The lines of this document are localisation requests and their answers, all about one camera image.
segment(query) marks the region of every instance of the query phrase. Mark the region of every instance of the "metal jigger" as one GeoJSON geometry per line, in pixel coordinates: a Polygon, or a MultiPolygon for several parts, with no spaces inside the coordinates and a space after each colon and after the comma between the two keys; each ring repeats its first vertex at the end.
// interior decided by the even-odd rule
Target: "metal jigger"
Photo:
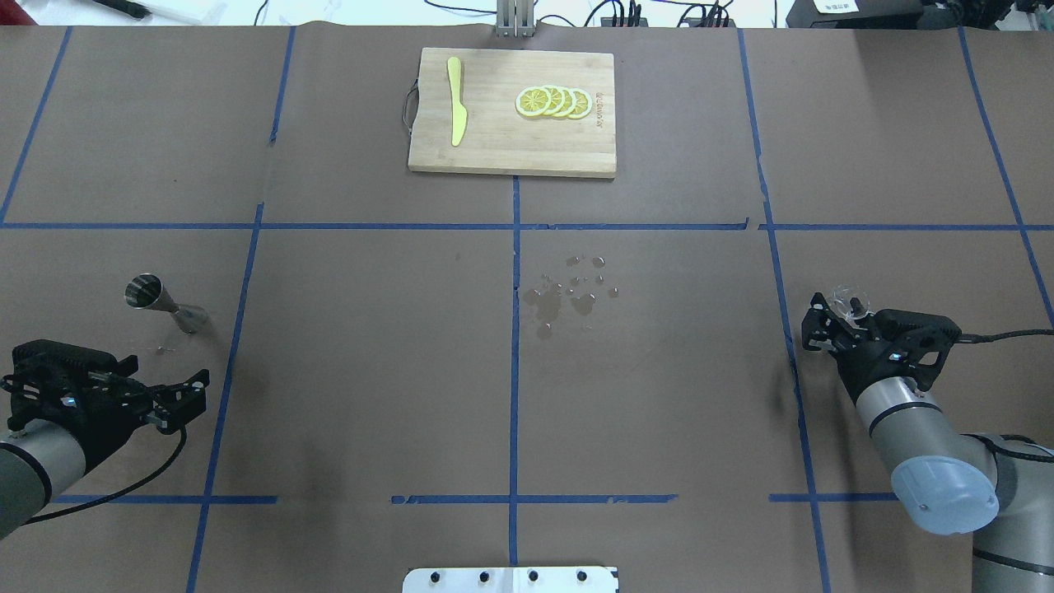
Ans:
{"type": "Polygon", "coordinates": [[[124,301],[133,310],[150,310],[172,315],[184,334],[195,334],[207,323],[209,314],[201,308],[180,305],[172,300],[161,278],[154,274],[139,274],[124,286],[124,301]]]}

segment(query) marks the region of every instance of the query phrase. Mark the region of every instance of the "lemon slice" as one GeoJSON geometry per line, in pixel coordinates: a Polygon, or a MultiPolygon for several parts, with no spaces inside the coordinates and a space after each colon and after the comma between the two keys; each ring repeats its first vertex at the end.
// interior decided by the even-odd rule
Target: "lemon slice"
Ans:
{"type": "Polygon", "coordinates": [[[538,117],[549,108],[552,94],[544,86],[528,86],[516,96],[516,112],[524,117],[538,117]]]}
{"type": "Polygon", "coordinates": [[[545,110],[544,114],[545,115],[552,115],[552,114],[557,113],[558,111],[563,110],[564,106],[565,106],[565,101],[567,100],[567,97],[564,96],[564,93],[561,92],[561,88],[566,88],[566,86],[558,86],[555,84],[546,84],[545,86],[543,86],[543,88],[545,88],[546,91],[549,92],[549,97],[550,97],[549,98],[549,107],[547,110],[545,110]]]}
{"type": "Polygon", "coordinates": [[[561,86],[560,92],[564,95],[564,98],[567,99],[567,102],[564,103],[564,108],[553,113],[552,116],[567,117],[572,111],[574,111],[574,103],[577,102],[574,99],[574,93],[571,93],[571,90],[566,86],[561,86]]]}
{"type": "Polygon", "coordinates": [[[592,111],[592,96],[582,88],[571,88],[570,93],[574,95],[574,108],[567,114],[567,118],[582,119],[589,115],[592,111]]]}

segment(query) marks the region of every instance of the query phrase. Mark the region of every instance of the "yellow knife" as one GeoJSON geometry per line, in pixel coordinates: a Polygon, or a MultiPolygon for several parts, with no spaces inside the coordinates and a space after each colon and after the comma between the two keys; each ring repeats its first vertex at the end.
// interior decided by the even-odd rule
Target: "yellow knife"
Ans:
{"type": "Polygon", "coordinates": [[[453,105],[451,117],[450,143],[457,145],[465,137],[465,125],[468,124],[468,110],[461,102],[461,58],[451,56],[447,60],[447,75],[450,76],[450,103],[453,105]]]}

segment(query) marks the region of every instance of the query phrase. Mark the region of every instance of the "white plate with holes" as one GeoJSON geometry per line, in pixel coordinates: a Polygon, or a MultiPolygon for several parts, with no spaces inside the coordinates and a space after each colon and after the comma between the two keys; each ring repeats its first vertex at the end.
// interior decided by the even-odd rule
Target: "white plate with holes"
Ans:
{"type": "Polygon", "coordinates": [[[619,593],[619,569],[416,569],[403,579],[403,593],[619,593]]]}

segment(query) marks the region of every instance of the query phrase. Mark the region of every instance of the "cutting board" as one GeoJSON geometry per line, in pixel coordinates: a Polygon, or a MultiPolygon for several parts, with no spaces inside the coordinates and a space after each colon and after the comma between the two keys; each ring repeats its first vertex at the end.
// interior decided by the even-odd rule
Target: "cutting board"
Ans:
{"type": "Polygon", "coordinates": [[[419,103],[410,138],[411,171],[612,178],[614,57],[611,54],[425,47],[419,103]],[[468,124],[450,143],[447,58],[462,60],[468,124]],[[582,119],[528,118],[515,108],[527,86],[579,87],[593,97],[582,119]]]}

